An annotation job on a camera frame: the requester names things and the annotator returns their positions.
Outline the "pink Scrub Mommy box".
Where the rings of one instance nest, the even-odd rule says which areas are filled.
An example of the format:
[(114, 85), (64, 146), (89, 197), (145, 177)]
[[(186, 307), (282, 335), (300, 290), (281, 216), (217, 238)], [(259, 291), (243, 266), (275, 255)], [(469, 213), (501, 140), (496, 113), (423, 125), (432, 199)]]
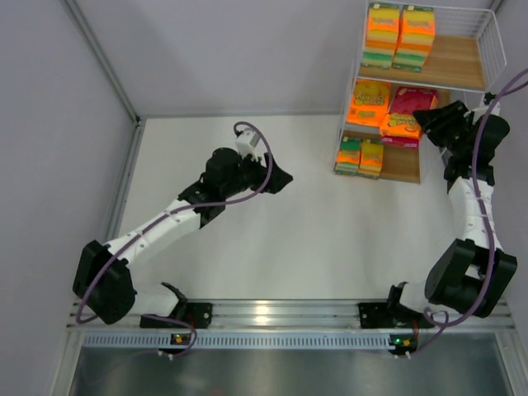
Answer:
[(389, 111), (379, 126), (381, 142), (406, 149), (417, 149), (422, 129), (413, 112), (436, 109), (439, 96), (435, 89), (398, 87)]

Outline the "Scrub Daddy orange box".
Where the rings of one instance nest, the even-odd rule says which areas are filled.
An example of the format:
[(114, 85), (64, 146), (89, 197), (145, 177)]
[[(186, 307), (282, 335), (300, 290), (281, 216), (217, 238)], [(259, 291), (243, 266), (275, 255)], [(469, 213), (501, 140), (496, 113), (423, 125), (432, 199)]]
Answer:
[(346, 122), (379, 127), (389, 110), (390, 92), (389, 82), (358, 78)]

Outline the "Sponge Daddy yellow sponge box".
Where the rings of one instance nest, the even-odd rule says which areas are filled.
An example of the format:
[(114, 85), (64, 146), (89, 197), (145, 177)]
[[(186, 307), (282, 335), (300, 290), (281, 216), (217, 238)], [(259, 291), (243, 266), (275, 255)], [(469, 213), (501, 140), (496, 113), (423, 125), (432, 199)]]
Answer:
[(358, 173), (364, 177), (378, 178), (383, 167), (384, 145), (368, 139), (361, 141)]

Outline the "green sponge orange pack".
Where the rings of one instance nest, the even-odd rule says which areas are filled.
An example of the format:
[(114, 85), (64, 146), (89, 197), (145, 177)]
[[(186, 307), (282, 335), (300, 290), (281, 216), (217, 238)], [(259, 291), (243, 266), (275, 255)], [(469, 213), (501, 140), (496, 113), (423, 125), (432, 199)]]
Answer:
[(334, 172), (356, 175), (361, 160), (361, 140), (344, 136), (339, 144)]

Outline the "yellow sponge pack green box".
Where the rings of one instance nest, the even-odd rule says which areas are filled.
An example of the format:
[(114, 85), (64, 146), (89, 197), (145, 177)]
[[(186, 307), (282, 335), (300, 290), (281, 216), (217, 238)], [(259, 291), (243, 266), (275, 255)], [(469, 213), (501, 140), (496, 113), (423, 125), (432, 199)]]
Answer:
[(361, 65), (390, 68), (399, 36), (399, 5), (389, 2), (371, 2), (365, 26), (365, 43)]

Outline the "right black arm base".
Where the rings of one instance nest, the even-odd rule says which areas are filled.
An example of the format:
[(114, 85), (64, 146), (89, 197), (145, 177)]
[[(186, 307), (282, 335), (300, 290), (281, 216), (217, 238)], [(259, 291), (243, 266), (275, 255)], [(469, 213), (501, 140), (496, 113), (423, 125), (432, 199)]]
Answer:
[(433, 326), (422, 313), (412, 310), (400, 303), (406, 282), (392, 285), (389, 295), (382, 302), (364, 302), (358, 304), (362, 329), (395, 329), (414, 328), (429, 329)]

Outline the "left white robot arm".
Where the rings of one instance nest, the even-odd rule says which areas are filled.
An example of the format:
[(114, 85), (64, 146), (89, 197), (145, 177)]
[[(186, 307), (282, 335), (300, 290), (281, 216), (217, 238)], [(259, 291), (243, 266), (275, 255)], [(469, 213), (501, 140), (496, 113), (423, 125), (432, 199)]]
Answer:
[(216, 149), (199, 179), (160, 214), (119, 238), (93, 240), (83, 248), (74, 294), (106, 325), (129, 314), (182, 319), (186, 296), (167, 282), (139, 285), (135, 279), (139, 270), (178, 239), (204, 228), (227, 205), (242, 202), (240, 193), (276, 194), (292, 180), (269, 153), (255, 158), (231, 148)]

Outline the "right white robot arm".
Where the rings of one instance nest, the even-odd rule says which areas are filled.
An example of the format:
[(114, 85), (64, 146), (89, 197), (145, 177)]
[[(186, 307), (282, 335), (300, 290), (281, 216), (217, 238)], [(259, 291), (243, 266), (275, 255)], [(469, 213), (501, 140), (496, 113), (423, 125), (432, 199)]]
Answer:
[(427, 304), (486, 318), (516, 272), (516, 258), (504, 252), (494, 229), (491, 161), (510, 125), (488, 108), (492, 102), (485, 98), (472, 111), (455, 101), (413, 113), (431, 143), (449, 154), (444, 178), (456, 237), (424, 282), (392, 286), (389, 311), (399, 320), (417, 320)]

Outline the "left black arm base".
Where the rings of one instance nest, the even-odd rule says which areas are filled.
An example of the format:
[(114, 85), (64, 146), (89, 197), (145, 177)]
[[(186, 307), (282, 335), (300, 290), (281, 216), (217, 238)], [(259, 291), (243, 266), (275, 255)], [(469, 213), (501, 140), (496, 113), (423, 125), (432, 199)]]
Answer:
[[(208, 328), (211, 324), (213, 314), (212, 303), (196, 303), (187, 302), (181, 307), (176, 307), (175, 311), (171, 313), (168, 318), (174, 319), (187, 325), (192, 326), (196, 329)], [(148, 315), (142, 315), (139, 326), (141, 328), (184, 328), (182, 324), (176, 324), (174, 322), (167, 322), (159, 318), (150, 318)]]

